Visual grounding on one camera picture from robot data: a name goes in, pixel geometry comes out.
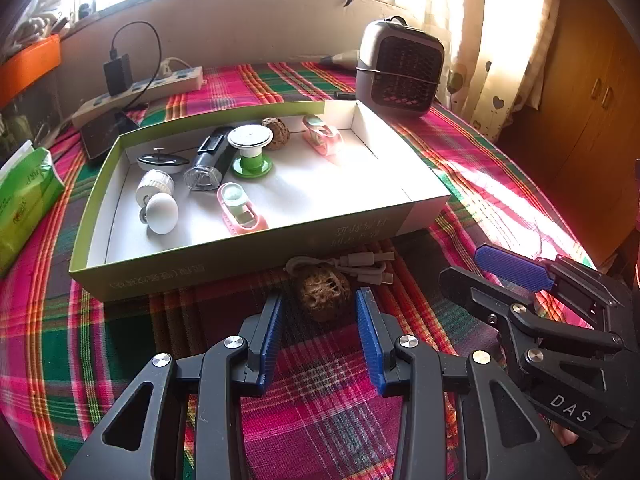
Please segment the white round bulb gadget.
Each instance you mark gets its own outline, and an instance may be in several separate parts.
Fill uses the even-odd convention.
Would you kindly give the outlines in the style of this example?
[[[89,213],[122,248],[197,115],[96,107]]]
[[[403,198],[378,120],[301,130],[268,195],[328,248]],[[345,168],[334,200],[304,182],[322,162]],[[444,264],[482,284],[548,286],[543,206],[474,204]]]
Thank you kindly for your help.
[[[140,210],[140,220],[152,232],[165,235],[175,229],[179,218],[179,208],[168,193],[153,195]]]

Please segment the white green round spool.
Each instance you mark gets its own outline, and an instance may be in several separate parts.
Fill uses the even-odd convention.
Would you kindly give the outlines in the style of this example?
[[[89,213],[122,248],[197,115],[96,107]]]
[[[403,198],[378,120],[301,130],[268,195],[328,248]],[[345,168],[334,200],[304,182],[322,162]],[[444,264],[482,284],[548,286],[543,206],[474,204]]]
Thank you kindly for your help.
[[[270,158],[262,154],[273,140],[273,132],[262,125],[242,125],[232,129],[228,143],[236,149],[231,169],[243,179],[256,179],[268,174],[272,168]]]

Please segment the brown wooden cabinet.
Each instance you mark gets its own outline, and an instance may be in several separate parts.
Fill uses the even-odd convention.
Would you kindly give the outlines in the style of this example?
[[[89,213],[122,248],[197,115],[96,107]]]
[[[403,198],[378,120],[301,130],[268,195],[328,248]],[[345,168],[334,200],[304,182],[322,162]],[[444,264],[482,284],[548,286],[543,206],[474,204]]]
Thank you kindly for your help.
[[[606,0],[560,0],[540,103],[498,144],[593,263],[611,258],[636,222],[639,50]]]

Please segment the plaid red green blanket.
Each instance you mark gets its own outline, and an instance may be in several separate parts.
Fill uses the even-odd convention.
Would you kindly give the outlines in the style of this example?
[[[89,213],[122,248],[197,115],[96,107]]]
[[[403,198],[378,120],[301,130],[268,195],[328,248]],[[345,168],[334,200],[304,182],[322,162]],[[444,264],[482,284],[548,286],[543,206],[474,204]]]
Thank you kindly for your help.
[[[490,328],[440,296],[438,272],[472,268],[486,242],[529,257],[586,261],[587,253],[536,184],[445,107],[395,128],[450,199],[426,230],[376,244],[396,255],[393,283],[376,300],[440,351],[495,349]],[[52,155],[64,191],[1,282],[1,411],[40,474],[56,479],[151,356],[206,350],[288,281],[277,269],[104,306],[68,273],[98,170],[74,129]],[[254,476],[386,479],[398,422],[398,401],[370,383],[354,323],[317,324],[289,310],[273,384],[243,403]]]

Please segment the grey portable heater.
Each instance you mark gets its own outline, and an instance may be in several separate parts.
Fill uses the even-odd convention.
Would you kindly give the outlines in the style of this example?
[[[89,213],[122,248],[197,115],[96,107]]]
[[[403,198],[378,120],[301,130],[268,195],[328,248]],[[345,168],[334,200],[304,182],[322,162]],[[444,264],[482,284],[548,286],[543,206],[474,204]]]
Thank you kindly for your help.
[[[378,114],[421,117],[431,108],[445,62],[434,36],[393,16],[367,24],[356,66],[356,99]]]

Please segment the green cardboard box tray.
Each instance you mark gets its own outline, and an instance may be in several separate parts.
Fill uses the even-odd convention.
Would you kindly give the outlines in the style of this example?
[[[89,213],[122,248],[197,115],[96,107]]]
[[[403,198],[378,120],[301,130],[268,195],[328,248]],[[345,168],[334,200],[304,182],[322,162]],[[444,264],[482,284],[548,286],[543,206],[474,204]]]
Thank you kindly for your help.
[[[343,138],[332,157],[304,139],[305,115]],[[140,220],[134,193],[139,155],[164,148],[193,160],[219,126],[277,117],[291,131],[270,153],[265,176],[241,186],[268,229],[232,235],[217,196],[190,191],[175,176],[178,223],[158,235]],[[429,226],[449,198],[446,186],[381,117],[357,101],[286,102],[232,108],[123,134],[94,182],[70,257],[70,276],[102,301],[168,292],[283,266],[295,256],[330,256]]]

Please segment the pink clip far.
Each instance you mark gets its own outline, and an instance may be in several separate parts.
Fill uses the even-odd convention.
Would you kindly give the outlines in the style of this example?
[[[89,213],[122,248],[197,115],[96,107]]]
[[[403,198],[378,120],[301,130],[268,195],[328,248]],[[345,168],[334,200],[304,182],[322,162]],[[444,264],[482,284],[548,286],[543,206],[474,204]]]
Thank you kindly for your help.
[[[332,157],[337,153],[343,142],[340,130],[328,125],[317,115],[305,115],[303,124],[306,128],[303,137],[316,152],[324,157]]]

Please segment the pink clip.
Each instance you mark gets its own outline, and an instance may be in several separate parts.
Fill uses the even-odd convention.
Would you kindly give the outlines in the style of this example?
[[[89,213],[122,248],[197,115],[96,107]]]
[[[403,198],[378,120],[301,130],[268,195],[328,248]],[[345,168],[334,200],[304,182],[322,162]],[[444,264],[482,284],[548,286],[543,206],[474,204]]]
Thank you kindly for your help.
[[[306,128],[303,137],[316,152],[324,157],[332,157],[337,153],[343,142],[340,130],[328,125],[317,115],[305,115],[303,124]]]
[[[217,190],[222,220],[232,235],[244,235],[268,229],[266,219],[255,210],[241,185],[228,182]]]

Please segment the floral cream curtain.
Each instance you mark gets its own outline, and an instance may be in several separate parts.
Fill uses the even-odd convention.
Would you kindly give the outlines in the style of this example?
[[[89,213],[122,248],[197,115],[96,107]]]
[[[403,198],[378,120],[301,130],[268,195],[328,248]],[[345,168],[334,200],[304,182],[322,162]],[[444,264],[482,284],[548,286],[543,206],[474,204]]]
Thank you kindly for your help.
[[[448,110],[497,141],[540,100],[560,0],[426,0],[424,28],[445,48],[436,92]]]

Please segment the brown walnut in box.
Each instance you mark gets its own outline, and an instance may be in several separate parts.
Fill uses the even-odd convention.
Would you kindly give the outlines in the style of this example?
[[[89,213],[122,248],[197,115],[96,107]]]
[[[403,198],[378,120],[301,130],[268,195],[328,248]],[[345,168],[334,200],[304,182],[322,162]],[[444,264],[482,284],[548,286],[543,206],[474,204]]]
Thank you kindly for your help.
[[[266,117],[260,123],[272,133],[271,141],[265,146],[266,150],[277,151],[284,148],[291,137],[291,131],[280,118]]]

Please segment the black oval gadget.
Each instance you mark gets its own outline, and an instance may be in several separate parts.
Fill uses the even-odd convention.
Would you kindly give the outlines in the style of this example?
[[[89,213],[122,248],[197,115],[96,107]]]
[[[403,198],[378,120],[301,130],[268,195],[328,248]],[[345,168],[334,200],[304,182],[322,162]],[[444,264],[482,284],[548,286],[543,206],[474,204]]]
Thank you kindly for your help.
[[[190,160],[177,154],[165,153],[161,148],[154,148],[151,153],[137,157],[137,164],[143,171],[163,171],[165,174],[180,174],[190,165]]]

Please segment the black cylindrical flashlight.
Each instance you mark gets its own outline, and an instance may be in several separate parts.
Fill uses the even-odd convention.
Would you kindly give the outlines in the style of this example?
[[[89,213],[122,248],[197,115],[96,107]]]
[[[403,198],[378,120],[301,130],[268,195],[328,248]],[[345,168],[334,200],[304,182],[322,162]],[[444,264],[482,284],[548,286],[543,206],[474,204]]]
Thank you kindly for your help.
[[[236,148],[228,141],[232,130],[230,126],[216,128],[198,148],[193,165],[183,175],[190,191],[216,191],[222,185],[236,154]]]

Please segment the black smartphone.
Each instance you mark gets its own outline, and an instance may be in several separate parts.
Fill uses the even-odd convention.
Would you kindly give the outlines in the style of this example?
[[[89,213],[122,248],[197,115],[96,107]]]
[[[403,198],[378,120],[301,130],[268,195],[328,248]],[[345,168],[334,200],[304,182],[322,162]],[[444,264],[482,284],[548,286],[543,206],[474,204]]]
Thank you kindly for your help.
[[[109,110],[87,122],[80,128],[80,137],[88,162],[103,162],[118,137],[137,128],[139,125],[122,110]]]

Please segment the black charger adapter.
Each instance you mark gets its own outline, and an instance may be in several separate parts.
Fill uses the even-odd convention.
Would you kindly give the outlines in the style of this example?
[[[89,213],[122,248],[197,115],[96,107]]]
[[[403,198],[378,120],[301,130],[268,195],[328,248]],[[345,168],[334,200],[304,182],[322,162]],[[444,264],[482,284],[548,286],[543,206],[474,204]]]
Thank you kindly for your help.
[[[110,50],[110,58],[103,64],[103,73],[110,96],[119,96],[132,86],[132,73],[127,53]]]

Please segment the orange storage box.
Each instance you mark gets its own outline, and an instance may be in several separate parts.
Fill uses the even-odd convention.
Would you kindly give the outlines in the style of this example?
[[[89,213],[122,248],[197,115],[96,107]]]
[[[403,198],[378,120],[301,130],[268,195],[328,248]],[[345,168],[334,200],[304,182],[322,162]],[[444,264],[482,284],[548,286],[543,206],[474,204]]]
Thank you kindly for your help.
[[[1,65],[1,108],[7,106],[36,80],[61,65],[60,42],[60,36],[49,36],[21,50]]]

